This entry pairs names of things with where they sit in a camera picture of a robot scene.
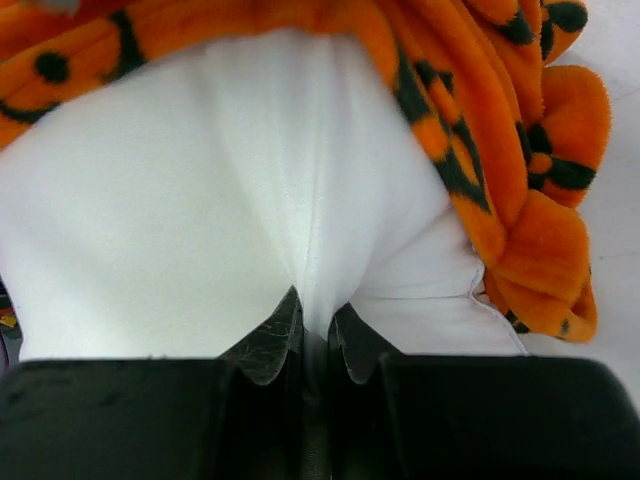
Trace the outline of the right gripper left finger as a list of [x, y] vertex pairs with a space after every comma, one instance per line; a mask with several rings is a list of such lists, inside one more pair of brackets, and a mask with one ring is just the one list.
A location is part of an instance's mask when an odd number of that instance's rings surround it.
[[221, 356], [216, 479], [297, 479], [302, 447], [304, 333], [295, 288]]

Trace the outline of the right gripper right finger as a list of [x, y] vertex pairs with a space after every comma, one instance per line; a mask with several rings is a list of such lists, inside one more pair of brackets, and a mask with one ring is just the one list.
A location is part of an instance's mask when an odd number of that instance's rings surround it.
[[328, 422], [334, 479], [386, 479], [385, 401], [378, 364], [389, 344], [350, 304], [328, 336]]

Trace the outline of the white pillow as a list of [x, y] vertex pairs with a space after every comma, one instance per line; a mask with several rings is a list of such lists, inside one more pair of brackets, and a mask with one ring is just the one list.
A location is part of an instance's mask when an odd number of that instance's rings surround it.
[[362, 48], [211, 41], [44, 117], [1, 154], [1, 276], [21, 360], [215, 357], [301, 299], [408, 353], [518, 355], [484, 267]]

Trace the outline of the orange patterned pillowcase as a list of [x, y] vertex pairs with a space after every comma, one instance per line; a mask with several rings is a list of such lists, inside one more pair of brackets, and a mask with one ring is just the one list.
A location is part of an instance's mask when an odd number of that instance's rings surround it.
[[519, 333], [594, 337], [578, 206], [604, 158], [606, 88], [558, 58], [581, 1], [40, 1], [1, 5], [1, 142], [60, 105], [206, 40], [293, 27], [352, 34], [430, 157]]

